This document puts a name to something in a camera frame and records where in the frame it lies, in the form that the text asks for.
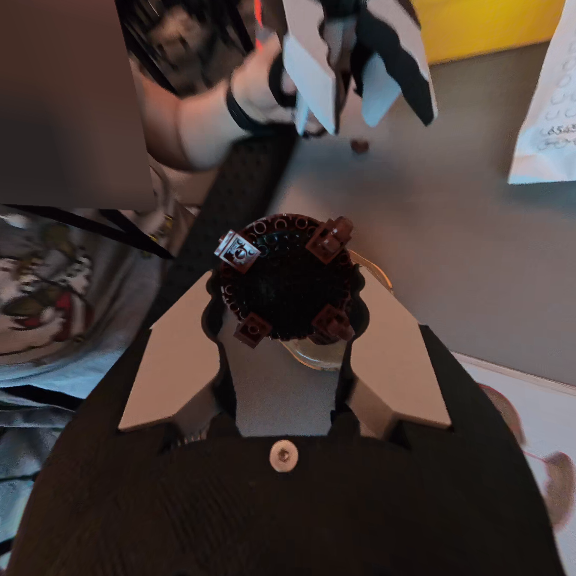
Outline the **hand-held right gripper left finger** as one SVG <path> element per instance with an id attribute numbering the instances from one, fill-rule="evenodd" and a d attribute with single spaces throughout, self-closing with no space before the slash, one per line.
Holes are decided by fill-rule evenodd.
<path id="1" fill-rule="evenodd" d="M 218 414 L 236 419 L 236 394 L 218 335 L 223 302 L 218 275 L 208 271 L 150 328 L 118 430 L 161 423 L 202 434 Z"/>

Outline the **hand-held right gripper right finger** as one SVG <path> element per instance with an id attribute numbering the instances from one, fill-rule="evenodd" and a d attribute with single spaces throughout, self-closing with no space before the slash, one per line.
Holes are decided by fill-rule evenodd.
<path id="1" fill-rule="evenodd" d="M 354 269 L 347 343 L 332 424 L 348 417 L 364 437 L 388 440 L 399 423 L 449 430 L 452 422 L 419 322 L 367 269 Z"/>

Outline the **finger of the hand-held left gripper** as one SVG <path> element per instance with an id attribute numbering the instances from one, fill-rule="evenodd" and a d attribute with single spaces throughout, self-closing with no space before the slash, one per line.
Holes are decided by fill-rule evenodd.
<path id="1" fill-rule="evenodd" d="M 411 1 L 364 1 L 353 49 L 353 77 L 365 123 L 375 127 L 402 96 L 429 126 L 438 115 L 421 23 Z"/>
<path id="2" fill-rule="evenodd" d="M 327 133 L 338 126 L 338 81 L 334 65 L 342 49 L 342 20 L 327 18 L 317 1 L 283 1 L 287 33 L 283 65 L 296 88 L 295 125 L 304 134 L 309 114 Z"/>

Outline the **round tan brown brick model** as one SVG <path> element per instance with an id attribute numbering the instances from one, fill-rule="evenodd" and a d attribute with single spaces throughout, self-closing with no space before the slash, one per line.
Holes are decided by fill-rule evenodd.
<path id="1" fill-rule="evenodd" d="M 222 299 L 238 321 L 234 337 L 251 349 L 278 341 L 307 367 L 338 371 L 354 335 L 354 266 L 393 293 L 378 266 L 347 248 L 353 228 L 346 217 L 283 213 L 222 235 L 214 254 Z"/>

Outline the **person's left forearm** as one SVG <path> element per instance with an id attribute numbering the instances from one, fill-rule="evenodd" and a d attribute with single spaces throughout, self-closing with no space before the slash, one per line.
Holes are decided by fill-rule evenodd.
<path id="1" fill-rule="evenodd" d="M 249 136 L 228 109 L 228 81 L 181 99 L 138 70 L 132 74 L 146 149 L 161 164 L 182 171 L 211 169 Z"/>

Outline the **person's left hand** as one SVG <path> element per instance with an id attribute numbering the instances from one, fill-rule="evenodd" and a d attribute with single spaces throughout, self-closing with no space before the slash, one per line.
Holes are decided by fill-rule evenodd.
<path id="1" fill-rule="evenodd" d="M 236 102 L 250 119 L 260 124 L 293 123 L 297 89 L 284 68 L 282 44 L 276 34 L 234 70 L 231 86 Z"/>

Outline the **black wristband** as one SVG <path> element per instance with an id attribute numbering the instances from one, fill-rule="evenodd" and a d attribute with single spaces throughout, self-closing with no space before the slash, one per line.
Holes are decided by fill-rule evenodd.
<path id="1" fill-rule="evenodd" d="M 232 91 L 232 85 L 229 84 L 226 92 L 227 111 L 234 123 L 242 131 L 255 135 L 264 131 L 265 125 L 252 119 L 239 105 Z"/>

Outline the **yellow plastic bin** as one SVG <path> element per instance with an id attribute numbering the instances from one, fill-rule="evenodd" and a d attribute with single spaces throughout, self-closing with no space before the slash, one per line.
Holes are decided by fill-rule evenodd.
<path id="1" fill-rule="evenodd" d="M 549 41 L 564 1 L 413 1 L 429 64 Z"/>

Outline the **black studded mat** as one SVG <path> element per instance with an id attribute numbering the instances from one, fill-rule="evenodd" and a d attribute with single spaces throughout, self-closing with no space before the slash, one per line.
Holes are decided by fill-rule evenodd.
<path id="1" fill-rule="evenodd" d="M 218 170 L 178 256 L 142 325 L 149 328 L 206 272 L 218 266 L 214 252 L 229 230 L 265 216 L 298 139 L 294 128 L 234 145 Z"/>

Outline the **grey printed t-shirt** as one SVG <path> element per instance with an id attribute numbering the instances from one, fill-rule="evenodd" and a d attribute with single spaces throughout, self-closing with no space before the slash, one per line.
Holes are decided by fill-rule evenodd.
<path id="1" fill-rule="evenodd" d="M 74 400 L 131 344 L 169 264 L 1 205 L 1 575 Z"/>

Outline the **building instruction booklet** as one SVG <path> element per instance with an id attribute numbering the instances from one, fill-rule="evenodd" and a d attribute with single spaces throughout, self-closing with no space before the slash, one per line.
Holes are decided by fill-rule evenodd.
<path id="1" fill-rule="evenodd" d="M 515 435 L 550 518 L 567 575 L 575 575 L 575 387 L 453 354 Z"/>

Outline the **white printed paper bag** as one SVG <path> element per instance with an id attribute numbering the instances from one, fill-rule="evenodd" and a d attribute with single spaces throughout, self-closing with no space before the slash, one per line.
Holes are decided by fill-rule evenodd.
<path id="1" fill-rule="evenodd" d="M 575 181 L 575 1 L 565 1 L 515 144 L 508 184 Z"/>

